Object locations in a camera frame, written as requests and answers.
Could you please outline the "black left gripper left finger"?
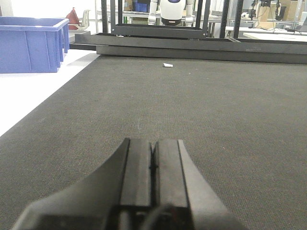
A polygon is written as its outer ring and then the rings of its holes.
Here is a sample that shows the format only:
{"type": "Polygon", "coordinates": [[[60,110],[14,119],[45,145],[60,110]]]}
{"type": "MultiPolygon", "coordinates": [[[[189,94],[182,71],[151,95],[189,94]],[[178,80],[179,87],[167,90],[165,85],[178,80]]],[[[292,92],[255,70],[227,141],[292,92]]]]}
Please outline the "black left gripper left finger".
{"type": "Polygon", "coordinates": [[[14,230],[105,230],[122,209],[151,207],[149,141],[125,138],[89,176],[27,206],[14,230]]]}

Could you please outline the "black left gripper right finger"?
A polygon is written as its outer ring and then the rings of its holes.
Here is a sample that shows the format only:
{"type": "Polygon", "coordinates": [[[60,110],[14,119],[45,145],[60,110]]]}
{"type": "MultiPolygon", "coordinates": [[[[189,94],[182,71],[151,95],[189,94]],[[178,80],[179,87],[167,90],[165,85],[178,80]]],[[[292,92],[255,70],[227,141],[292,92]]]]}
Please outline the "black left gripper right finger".
{"type": "Polygon", "coordinates": [[[193,163],[182,140],[161,139],[154,148],[157,205],[171,204],[183,230],[244,230],[193,163]]]}

